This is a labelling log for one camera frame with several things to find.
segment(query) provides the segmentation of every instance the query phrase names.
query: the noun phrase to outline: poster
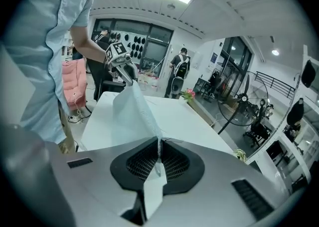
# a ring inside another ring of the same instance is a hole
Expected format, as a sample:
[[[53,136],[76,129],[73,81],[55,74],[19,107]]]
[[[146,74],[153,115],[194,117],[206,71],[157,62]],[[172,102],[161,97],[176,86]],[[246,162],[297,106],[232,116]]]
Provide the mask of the poster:
[[[212,55],[212,57],[211,57],[211,59],[210,59],[210,61],[213,62],[213,63],[215,63],[215,62],[216,62],[216,59],[217,59],[217,54],[214,52],[213,55]]]

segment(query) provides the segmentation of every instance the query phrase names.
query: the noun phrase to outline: light blue shirt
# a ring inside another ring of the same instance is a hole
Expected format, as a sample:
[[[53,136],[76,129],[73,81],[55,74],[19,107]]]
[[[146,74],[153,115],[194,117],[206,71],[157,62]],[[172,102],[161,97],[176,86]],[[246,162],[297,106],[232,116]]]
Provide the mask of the light blue shirt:
[[[69,113],[60,52],[72,26],[87,26],[93,0],[22,0],[4,34],[13,61],[35,86],[20,125],[43,140],[65,139],[58,104]]]

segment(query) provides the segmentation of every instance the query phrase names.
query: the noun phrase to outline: fan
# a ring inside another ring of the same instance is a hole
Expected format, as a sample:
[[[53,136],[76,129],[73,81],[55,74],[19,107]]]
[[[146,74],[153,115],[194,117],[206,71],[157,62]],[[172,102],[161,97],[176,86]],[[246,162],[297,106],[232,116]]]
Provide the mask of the fan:
[[[249,126],[263,112],[268,102],[268,91],[265,83],[255,73],[247,72],[243,77],[234,72],[220,85],[218,107],[227,120],[218,132],[220,134],[229,123],[237,126]]]

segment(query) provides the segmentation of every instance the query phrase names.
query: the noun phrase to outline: black vent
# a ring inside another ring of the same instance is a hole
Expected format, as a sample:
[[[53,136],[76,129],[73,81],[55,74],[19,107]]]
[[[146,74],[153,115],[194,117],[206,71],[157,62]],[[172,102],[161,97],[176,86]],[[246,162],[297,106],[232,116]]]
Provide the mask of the black vent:
[[[256,220],[261,220],[274,210],[246,180],[232,182],[232,185]]]
[[[167,182],[178,178],[189,168],[188,157],[167,143],[163,143],[162,163],[165,168]]]
[[[126,161],[126,168],[142,181],[148,178],[158,159],[158,142],[154,141]]]
[[[91,162],[93,162],[91,159],[85,158],[85,159],[81,159],[81,160],[77,160],[77,161],[70,161],[70,162],[68,162],[68,165],[71,169],[73,169],[76,167],[80,167],[80,166],[89,164]]]

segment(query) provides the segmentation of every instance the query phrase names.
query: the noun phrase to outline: pink chair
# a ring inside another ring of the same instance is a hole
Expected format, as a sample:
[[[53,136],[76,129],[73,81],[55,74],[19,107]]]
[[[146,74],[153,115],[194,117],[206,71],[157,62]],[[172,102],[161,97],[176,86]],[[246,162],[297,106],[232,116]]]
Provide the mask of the pink chair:
[[[70,110],[86,107],[85,89],[87,82],[85,71],[83,58],[62,62],[63,90]]]

